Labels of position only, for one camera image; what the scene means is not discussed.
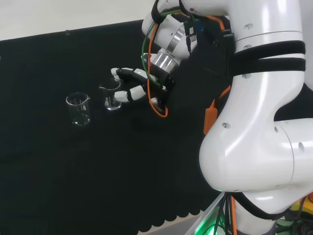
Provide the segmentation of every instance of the orange cable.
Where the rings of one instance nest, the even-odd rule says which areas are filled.
[[[211,20],[214,20],[214,21],[217,21],[218,23],[220,23],[221,30],[225,30],[224,23],[223,23],[223,21],[220,18],[217,18],[217,17],[214,17],[214,16],[206,16],[206,17],[211,19]]]
[[[150,74],[150,66],[151,66],[151,63],[150,63],[150,55],[151,55],[151,48],[152,48],[152,42],[153,42],[153,38],[156,34],[156,31],[157,31],[157,24],[155,25],[154,29],[153,29],[153,32],[152,32],[152,35],[151,35],[151,38],[150,38],[150,43],[149,43],[149,51],[148,51],[148,74]],[[148,91],[148,98],[149,98],[149,103],[153,109],[153,111],[156,112],[156,114],[158,114],[160,117],[162,118],[165,118],[167,117],[168,115],[168,109],[165,107],[165,115],[162,115],[160,114],[155,106],[153,105],[152,101],[151,101],[151,94],[150,94],[150,80],[149,78],[147,78],[147,91]]]
[[[230,91],[230,87],[231,87],[231,86],[228,86],[228,87],[222,92],[222,94],[220,95],[220,98],[222,98],[224,95],[226,95],[227,92]]]
[[[233,219],[233,235],[237,235],[237,222],[236,222],[236,209],[235,209],[235,199],[231,197],[231,216]]]

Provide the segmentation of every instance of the black fabric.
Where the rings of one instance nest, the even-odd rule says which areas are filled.
[[[158,0],[156,0],[155,4],[153,5],[151,16],[155,23],[161,24],[165,20],[166,16],[161,16],[159,11],[157,10],[157,3],[158,3]]]
[[[147,99],[103,108],[98,86],[111,68],[142,68],[141,24],[0,42],[1,234],[135,235],[198,214],[218,196],[199,149],[205,109],[229,83],[222,53],[201,35],[174,76],[168,118]],[[65,98],[77,91],[91,97],[88,128],[70,124]],[[313,118],[307,107],[313,92],[304,86],[275,120]]]
[[[255,72],[305,71],[306,61],[302,58],[271,58],[247,62],[232,61],[230,74],[237,76]]]
[[[289,209],[287,209],[282,213],[269,214],[269,213],[266,213],[265,211],[259,209],[256,205],[254,205],[252,202],[250,202],[250,200],[247,199],[247,197],[242,192],[234,192],[234,193],[231,193],[231,195],[250,214],[252,214],[255,217],[258,217],[260,219],[277,220],[277,219],[280,219],[281,217],[283,217],[289,211]]]
[[[305,43],[303,41],[285,41],[251,47],[237,52],[234,55],[235,61],[257,60],[277,55],[305,54]]]

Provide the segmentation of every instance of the robot finger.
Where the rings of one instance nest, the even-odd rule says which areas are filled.
[[[115,92],[115,99],[119,102],[132,102],[136,101],[146,95],[144,89],[142,86],[136,86],[134,88],[131,88],[128,91],[119,91]]]

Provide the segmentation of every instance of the green cable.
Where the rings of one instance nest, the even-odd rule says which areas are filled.
[[[143,44],[142,44],[142,49],[141,49],[141,62],[142,62],[142,66],[143,66],[143,69],[145,70],[149,80],[153,83],[155,83],[156,85],[158,86],[161,86],[160,84],[158,84],[155,80],[153,80],[150,76],[150,74],[148,73],[148,70],[147,70],[147,67],[146,67],[146,64],[145,64],[145,60],[144,60],[144,51],[145,51],[145,46],[146,46],[146,41],[147,41],[147,37],[150,35],[152,29],[154,28],[154,26],[156,25],[156,23],[152,23],[152,25],[150,26],[150,29],[147,33],[147,36],[145,37],[145,40],[143,41]]]
[[[178,13],[178,12],[181,12],[181,10],[175,10],[175,11],[169,11],[169,12],[164,12],[164,13],[161,13],[161,16],[167,16],[167,15],[172,15],[172,14],[175,14],[175,13]],[[150,74],[148,73],[148,70],[147,70],[147,67],[146,67],[146,64],[145,64],[145,61],[144,61],[144,50],[145,50],[145,47],[146,47],[146,42],[147,42],[147,37],[150,35],[152,29],[154,28],[154,26],[156,25],[155,22],[152,23],[152,25],[150,26],[149,30],[148,30],[148,33],[147,33],[147,36],[145,37],[145,40],[143,41],[143,44],[142,44],[142,49],[141,49],[141,62],[142,62],[142,66],[143,66],[143,69],[145,70],[149,80],[151,82],[153,82],[154,84],[158,85],[159,87],[162,88],[162,86],[160,84],[158,84],[155,80],[153,80],[150,76]]]
[[[173,14],[176,14],[176,13],[178,13],[178,12],[181,12],[181,10],[175,10],[175,11],[164,12],[164,13],[161,13],[161,16],[173,15]]]

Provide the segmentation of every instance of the wire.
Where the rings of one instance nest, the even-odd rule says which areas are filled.
[[[226,201],[226,194],[222,198],[222,203],[220,205],[220,209],[219,209],[219,212],[217,214],[216,222],[215,222],[215,225],[214,225],[214,233],[213,233],[213,235],[216,235],[217,227],[219,226],[219,222],[220,222],[222,211],[224,209],[225,201]]]
[[[151,33],[151,31],[152,31],[152,29],[153,29],[153,27],[154,27],[155,25],[156,25],[156,23],[154,23],[154,22],[151,24],[151,26],[150,26],[150,28],[149,28],[149,30],[148,30],[148,32],[147,32],[147,35],[146,35],[146,37],[145,37],[145,39],[144,39],[144,41],[143,41],[142,48],[141,48],[141,62],[142,62],[143,69],[145,70],[145,72],[146,72],[146,74],[147,74],[147,76],[148,76],[148,79],[149,79],[150,81],[152,81],[152,82],[153,82],[155,85],[157,85],[158,87],[161,87],[160,84],[158,84],[155,80],[153,80],[153,79],[151,78],[150,74],[148,73],[148,70],[147,70],[147,67],[146,67],[146,63],[145,63],[145,60],[144,60],[144,51],[145,51],[146,41],[147,41],[147,38],[148,38],[148,36],[150,35],[150,33]]]
[[[149,51],[148,51],[148,74],[150,74],[150,67],[151,67],[150,55],[151,55],[151,48],[152,48],[153,38],[154,38],[154,36],[155,36],[155,34],[156,34],[156,32],[157,32],[157,29],[158,29],[158,24],[156,24],[156,25],[154,26],[154,29],[153,29],[153,32],[152,32],[152,35],[151,35],[151,40],[150,40],[150,43],[149,43]],[[150,103],[150,106],[151,106],[151,108],[153,109],[153,111],[155,111],[156,114],[158,114],[158,115],[159,115],[160,117],[162,117],[162,118],[167,117],[167,116],[168,116],[168,109],[167,109],[167,107],[165,107],[165,115],[160,114],[160,113],[156,110],[154,104],[153,104],[152,101],[151,101],[150,80],[149,80],[149,79],[147,79],[147,91],[148,91],[149,103]]]
[[[305,202],[305,199],[306,199],[306,198],[307,198],[307,197],[305,196],[304,198],[301,199],[300,207],[299,207],[299,211],[298,211],[298,216],[297,216],[296,221],[297,221],[298,219],[300,219],[300,215],[301,215],[301,212],[302,212],[302,209],[303,209],[303,205],[304,205],[304,202]]]
[[[173,14],[178,14],[178,13],[182,13],[182,11],[181,10],[168,11],[168,12],[165,12],[165,13],[161,13],[161,16],[173,15]]]
[[[235,199],[233,197],[231,197],[231,217],[233,223],[233,235],[237,235]]]
[[[206,17],[211,19],[211,20],[217,21],[220,24],[221,30],[225,30],[224,23],[220,18],[214,17],[214,16],[206,16]]]
[[[229,195],[226,196],[225,202],[225,233],[229,234]]]

